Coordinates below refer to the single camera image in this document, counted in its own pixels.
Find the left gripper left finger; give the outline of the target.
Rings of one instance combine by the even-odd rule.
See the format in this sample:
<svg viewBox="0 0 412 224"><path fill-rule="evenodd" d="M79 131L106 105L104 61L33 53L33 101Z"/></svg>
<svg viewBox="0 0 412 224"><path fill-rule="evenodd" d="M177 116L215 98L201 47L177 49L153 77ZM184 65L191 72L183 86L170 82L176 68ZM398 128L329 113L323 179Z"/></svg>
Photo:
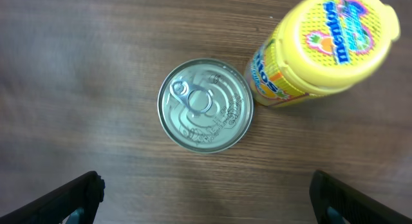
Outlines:
<svg viewBox="0 0 412 224"><path fill-rule="evenodd" d="M95 171L62 185L25 206L1 217L1 223L92 224L104 200L104 180Z"/></svg>

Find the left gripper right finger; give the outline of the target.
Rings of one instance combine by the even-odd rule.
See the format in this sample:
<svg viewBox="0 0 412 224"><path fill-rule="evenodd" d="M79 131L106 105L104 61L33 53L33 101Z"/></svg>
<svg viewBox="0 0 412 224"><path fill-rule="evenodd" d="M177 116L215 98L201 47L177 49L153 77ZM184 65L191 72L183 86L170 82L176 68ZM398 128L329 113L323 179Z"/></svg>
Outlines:
<svg viewBox="0 0 412 224"><path fill-rule="evenodd" d="M313 173L309 194L318 224L411 224L410 218L324 171Z"/></svg>

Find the colourful tin can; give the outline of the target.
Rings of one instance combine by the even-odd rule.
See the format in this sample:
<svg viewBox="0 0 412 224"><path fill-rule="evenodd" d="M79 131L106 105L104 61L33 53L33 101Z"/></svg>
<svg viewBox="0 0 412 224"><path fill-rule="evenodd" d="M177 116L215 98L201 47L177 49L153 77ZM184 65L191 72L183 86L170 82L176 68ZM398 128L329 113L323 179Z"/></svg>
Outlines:
<svg viewBox="0 0 412 224"><path fill-rule="evenodd" d="M208 58L177 66L157 100L168 137L195 153L217 153L238 143L251 127L254 101L245 78L232 65Z"/></svg>

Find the yellow lidded jar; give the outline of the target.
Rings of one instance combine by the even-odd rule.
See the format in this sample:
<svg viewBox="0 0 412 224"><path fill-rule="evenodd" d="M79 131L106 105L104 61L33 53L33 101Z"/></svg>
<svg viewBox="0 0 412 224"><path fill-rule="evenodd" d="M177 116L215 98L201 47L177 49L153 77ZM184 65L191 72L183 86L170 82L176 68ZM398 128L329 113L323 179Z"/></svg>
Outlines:
<svg viewBox="0 0 412 224"><path fill-rule="evenodd" d="M303 0L257 49L245 77L269 107L337 94L373 74L399 37L396 12L380 0Z"/></svg>

